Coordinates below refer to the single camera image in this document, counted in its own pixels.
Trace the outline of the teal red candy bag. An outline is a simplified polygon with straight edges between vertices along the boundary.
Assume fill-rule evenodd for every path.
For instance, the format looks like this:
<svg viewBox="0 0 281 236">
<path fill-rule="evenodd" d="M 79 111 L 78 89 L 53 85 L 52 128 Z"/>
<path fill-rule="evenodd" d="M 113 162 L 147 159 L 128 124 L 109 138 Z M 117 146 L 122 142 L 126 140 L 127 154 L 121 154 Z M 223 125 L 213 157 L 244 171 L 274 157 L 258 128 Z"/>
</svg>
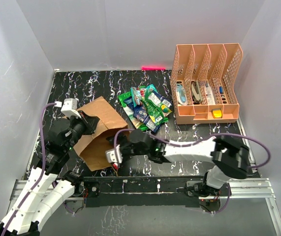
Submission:
<svg viewBox="0 0 281 236">
<path fill-rule="evenodd" d="M 153 84 L 150 84 L 148 86 L 140 86 L 140 87 L 131 87 L 130 92 L 131 92 L 131 97 L 132 97 L 132 102 L 133 106 L 141 106 L 142 105 L 142 100 L 145 98 L 145 93 L 146 91 L 155 91 L 157 92 L 157 89 Z"/>
</svg>

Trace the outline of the green Chuba cassava chips bag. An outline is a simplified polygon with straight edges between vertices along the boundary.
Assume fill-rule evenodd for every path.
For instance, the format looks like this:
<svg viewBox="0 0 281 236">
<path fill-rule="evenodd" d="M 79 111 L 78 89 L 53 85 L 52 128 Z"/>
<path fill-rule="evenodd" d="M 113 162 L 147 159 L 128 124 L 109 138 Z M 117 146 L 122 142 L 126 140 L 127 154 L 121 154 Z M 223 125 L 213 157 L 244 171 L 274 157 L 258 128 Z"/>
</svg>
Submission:
<svg viewBox="0 0 281 236">
<path fill-rule="evenodd" d="M 142 131 L 156 131 L 156 125 L 150 119 L 147 110 L 143 105 L 141 105 L 141 111 L 139 112 L 139 115 L 136 117 L 133 116 L 132 109 L 129 108 L 126 104 L 126 100 L 132 99 L 130 91 L 119 95 L 118 98 L 125 113 L 127 114 L 128 118 L 130 119 L 131 123 L 136 129 L 141 129 Z"/>
</svg>

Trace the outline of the green white snack bag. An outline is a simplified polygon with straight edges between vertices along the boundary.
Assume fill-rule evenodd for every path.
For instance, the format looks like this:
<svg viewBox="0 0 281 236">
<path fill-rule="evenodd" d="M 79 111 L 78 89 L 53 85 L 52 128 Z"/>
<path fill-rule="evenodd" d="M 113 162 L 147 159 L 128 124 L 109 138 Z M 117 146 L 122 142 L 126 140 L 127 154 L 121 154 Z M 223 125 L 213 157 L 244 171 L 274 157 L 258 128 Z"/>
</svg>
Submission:
<svg viewBox="0 0 281 236">
<path fill-rule="evenodd" d="M 155 125 L 160 125 L 172 113 L 172 104 L 154 89 L 145 91 L 144 105 L 150 119 Z"/>
</svg>

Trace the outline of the blue white snack bag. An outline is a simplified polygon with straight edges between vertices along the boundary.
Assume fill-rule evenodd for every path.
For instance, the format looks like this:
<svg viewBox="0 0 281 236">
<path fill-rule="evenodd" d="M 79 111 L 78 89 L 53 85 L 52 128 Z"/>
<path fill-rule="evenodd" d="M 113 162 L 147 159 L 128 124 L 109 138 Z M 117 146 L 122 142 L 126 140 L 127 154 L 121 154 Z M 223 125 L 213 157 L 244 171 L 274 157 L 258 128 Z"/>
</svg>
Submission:
<svg viewBox="0 0 281 236">
<path fill-rule="evenodd" d="M 164 97 L 151 93 L 142 105 L 134 107 L 133 116 L 146 125 L 151 131 L 157 132 L 160 125 L 168 121 L 168 115 L 172 113 L 172 104 Z"/>
</svg>

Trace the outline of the brown paper bag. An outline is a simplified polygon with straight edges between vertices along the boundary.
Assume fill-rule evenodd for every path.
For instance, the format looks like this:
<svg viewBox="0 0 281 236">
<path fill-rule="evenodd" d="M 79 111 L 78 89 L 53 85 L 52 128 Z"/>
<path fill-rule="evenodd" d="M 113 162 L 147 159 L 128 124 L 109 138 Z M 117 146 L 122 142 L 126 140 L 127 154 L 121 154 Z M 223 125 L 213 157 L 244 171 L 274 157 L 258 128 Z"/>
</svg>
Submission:
<svg viewBox="0 0 281 236">
<path fill-rule="evenodd" d="M 80 110 L 89 116 L 100 118 L 100 121 L 94 134 L 82 136 L 74 146 L 76 154 L 92 172 L 110 167 L 105 152 L 112 149 L 113 145 L 106 138 L 127 128 L 127 122 L 102 96 L 84 105 Z"/>
</svg>

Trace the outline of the dark blue snack bag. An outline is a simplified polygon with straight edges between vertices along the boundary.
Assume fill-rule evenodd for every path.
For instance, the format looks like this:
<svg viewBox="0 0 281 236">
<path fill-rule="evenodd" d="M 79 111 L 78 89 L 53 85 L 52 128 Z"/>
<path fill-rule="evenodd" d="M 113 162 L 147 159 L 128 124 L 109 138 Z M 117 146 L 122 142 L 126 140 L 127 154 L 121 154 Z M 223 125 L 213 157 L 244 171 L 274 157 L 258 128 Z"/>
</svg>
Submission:
<svg viewBox="0 0 281 236">
<path fill-rule="evenodd" d="M 137 105 L 137 106 L 134 107 L 132 99 L 126 100 L 126 104 L 129 108 L 132 109 L 134 117 L 139 115 L 139 112 L 141 111 L 141 106 Z"/>
</svg>

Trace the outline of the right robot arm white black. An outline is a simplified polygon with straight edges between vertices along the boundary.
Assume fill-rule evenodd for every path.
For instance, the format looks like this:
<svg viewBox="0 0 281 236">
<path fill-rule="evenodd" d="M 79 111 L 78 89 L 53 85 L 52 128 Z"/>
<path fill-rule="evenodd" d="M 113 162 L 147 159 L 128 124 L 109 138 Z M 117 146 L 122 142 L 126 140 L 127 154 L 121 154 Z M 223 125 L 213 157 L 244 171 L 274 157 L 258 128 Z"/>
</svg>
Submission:
<svg viewBox="0 0 281 236">
<path fill-rule="evenodd" d="M 197 197 L 216 196 L 230 179 L 246 179 L 248 175 L 249 147 L 238 139 L 240 135 L 221 133 L 196 142 L 175 142 L 135 129 L 118 131 L 114 136 L 114 156 L 121 164 L 125 158 L 145 155 L 157 163 L 200 161 L 213 163 L 203 181 L 187 187 Z"/>
</svg>

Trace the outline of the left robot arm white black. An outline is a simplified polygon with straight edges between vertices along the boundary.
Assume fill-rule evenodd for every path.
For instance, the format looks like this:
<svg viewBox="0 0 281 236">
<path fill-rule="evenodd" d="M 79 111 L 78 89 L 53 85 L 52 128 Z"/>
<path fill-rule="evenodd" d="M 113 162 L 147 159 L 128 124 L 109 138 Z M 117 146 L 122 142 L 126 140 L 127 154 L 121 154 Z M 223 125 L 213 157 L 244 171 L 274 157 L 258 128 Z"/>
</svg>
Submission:
<svg viewBox="0 0 281 236">
<path fill-rule="evenodd" d="M 38 236 L 52 214 L 70 196 L 84 192 L 81 177 L 69 171 L 58 178 L 80 138 L 96 131 L 99 118 L 83 111 L 55 120 L 44 140 L 42 157 L 32 168 L 17 201 L 0 221 L 0 236 Z"/>
</svg>

